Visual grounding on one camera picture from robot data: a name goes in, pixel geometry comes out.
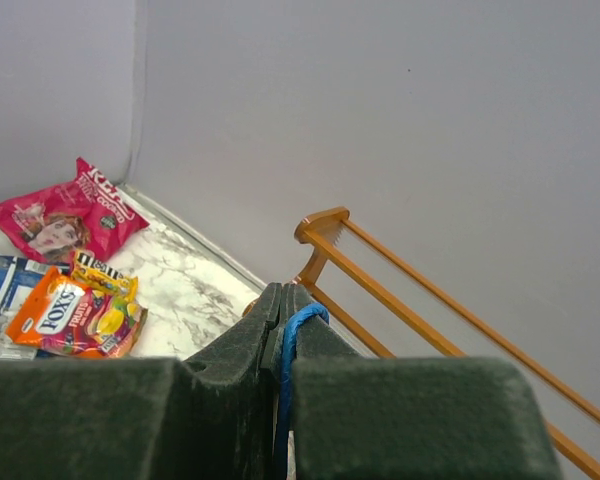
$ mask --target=blue wire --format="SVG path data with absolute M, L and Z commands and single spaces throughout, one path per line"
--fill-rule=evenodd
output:
M 291 425 L 291 362 L 296 358 L 296 335 L 298 328 L 309 318 L 319 315 L 327 324 L 329 311 L 321 303 L 312 303 L 298 310 L 284 328 L 282 339 L 282 362 L 280 372 L 280 396 L 278 398 L 278 420 L 273 444 L 274 479 L 287 478 L 287 455 L 289 427 Z

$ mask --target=snack bag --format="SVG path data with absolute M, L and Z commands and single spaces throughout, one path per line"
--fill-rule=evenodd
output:
M 138 291 L 138 277 L 125 276 L 84 250 L 73 253 L 71 278 L 128 302 L 136 298 Z
M 0 203 L 0 229 L 32 260 L 69 262 L 86 248 L 106 261 L 148 225 L 100 170 L 76 162 L 74 180 Z
M 51 267 L 7 327 L 14 343 L 60 355 L 117 358 L 135 344 L 147 310 Z

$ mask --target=fox's fruits candy bag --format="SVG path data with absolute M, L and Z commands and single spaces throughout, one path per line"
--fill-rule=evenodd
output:
M 138 291 L 138 277 L 128 277 L 84 250 L 76 250 L 71 261 L 71 278 L 108 295 L 132 302 Z
M 51 353 L 117 358 L 136 343 L 147 310 L 51 267 L 7 327 L 14 343 Z
M 148 223 L 96 167 L 77 160 L 74 180 L 0 203 L 0 229 L 24 254 L 69 262 L 84 248 L 106 261 Z

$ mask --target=gray wall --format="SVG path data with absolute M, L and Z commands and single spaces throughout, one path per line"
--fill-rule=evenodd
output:
M 132 183 L 266 281 L 308 258 L 305 214 L 346 205 L 600 406 L 600 2 L 164 0 L 148 18 Z M 466 351 L 495 352 L 343 242 Z M 394 352 L 431 353 L 338 278 L 325 289 Z M 600 431 L 538 395 L 600 458 Z
M 75 174 L 124 177 L 135 1 L 0 0 L 0 201 Z

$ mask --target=wooden rail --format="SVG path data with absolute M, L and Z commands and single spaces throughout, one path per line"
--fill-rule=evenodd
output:
M 347 258 L 336 247 L 340 233 L 348 230 L 360 240 L 378 252 L 387 261 L 397 267 L 401 272 L 418 282 L 432 295 L 444 302 L 449 308 L 470 323 L 482 334 L 504 349 L 520 363 L 525 365 L 545 383 L 560 393 L 585 414 L 600 425 L 600 409 L 586 400 L 571 387 L 558 379 L 549 370 L 544 368 L 516 345 L 504 338 L 500 333 L 491 328 L 483 320 L 470 312 L 466 307 L 454 300 L 438 286 L 433 284 L 424 275 L 408 265 L 375 238 L 365 232 L 358 225 L 349 220 L 349 210 L 344 207 L 332 208 L 305 217 L 295 231 L 295 238 L 302 244 L 313 245 L 313 252 L 302 271 L 294 279 L 304 285 L 309 292 L 327 307 L 333 315 L 345 325 L 360 341 L 379 357 L 393 357 L 391 351 L 365 330 L 351 315 L 343 310 L 325 292 L 320 290 L 316 282 L 328 261 L 346 273 L 358 285 L 373 295 L 382 305 L 393 312 L 406 325 L 415 330 L 430 345 L 447 356 L 464 356 L 451 341 L 429 325 L 422 317 L 402 303 L 395 295 L 389 292 L 378 281 L 372 278 L 352 260 Z M 576 445 L 554 425 L 547 422 L 549 433 L 557 450 L 567 457 L 574 465 L 587 474 L 590 478 L 600 480 L 600 463 Z

